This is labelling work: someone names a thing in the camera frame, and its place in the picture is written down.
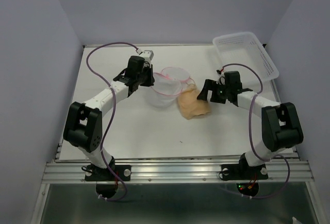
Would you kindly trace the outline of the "beige bra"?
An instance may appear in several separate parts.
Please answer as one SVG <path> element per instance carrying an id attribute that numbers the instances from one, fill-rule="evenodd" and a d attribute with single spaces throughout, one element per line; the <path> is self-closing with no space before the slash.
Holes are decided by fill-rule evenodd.
<path id="1" fill-rule="evenodd" d="M 179 111 L 183 118 L 192 118 L 211 113 L 210 105 L 207 101 L 198 100 L 200 91 L 196 84 L 189 84 L 187 88 L 177 98 Z"/>

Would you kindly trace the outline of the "white mesh laundry bag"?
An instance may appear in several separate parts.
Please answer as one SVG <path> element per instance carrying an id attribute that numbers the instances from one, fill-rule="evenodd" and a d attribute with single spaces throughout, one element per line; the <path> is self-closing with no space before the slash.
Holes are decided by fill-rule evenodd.
<path id="1" fill-rule="evenodd" d="M 145 100 L 157 108 L 170 106 L 190 84 L 195 84 L 190 73 L 180 67 L 165 67 L 153 77 L 154 85 L 147 90 Z"/>

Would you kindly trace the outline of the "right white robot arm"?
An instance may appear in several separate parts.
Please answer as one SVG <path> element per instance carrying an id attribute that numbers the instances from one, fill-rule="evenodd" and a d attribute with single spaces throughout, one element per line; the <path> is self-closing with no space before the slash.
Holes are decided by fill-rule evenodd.
<path id="1" fill-rule="evenodd" d="M 229 101 L 249 111 L 251 150 L 242 155 L 243 162 L 237 165 L 238 174 L 244 178 L 253 175 L 256 166 L 303 142 L 304 135 L 295 105 L 272 101 L 244 88 L 238 71 L 225 72 L 217 81 L 206 79 L 197 99 L 219 104 Z M 261 120 L 261 141 L 256 145 L 252 141 L 252 115 Z"/>

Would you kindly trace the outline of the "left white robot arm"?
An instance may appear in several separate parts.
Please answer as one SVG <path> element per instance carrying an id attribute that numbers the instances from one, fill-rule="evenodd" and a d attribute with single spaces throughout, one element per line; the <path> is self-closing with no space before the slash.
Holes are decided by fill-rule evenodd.
<path id="1" fill-rule="evenodd" d="M 93 98 L 74 102 L 69 107 L 63 139 L 77 147 L 97 167 L 97 174 L 104 180 L 114 176 L 112 156 L 101 147 L 103 117 L 116 109 L 116 104 L 128 98 L 139 86 L 150 87 L 154 83 L 153 53 L 150 50 L 131 56 L 126 69 L 114 77 L 110 87 Z"/>

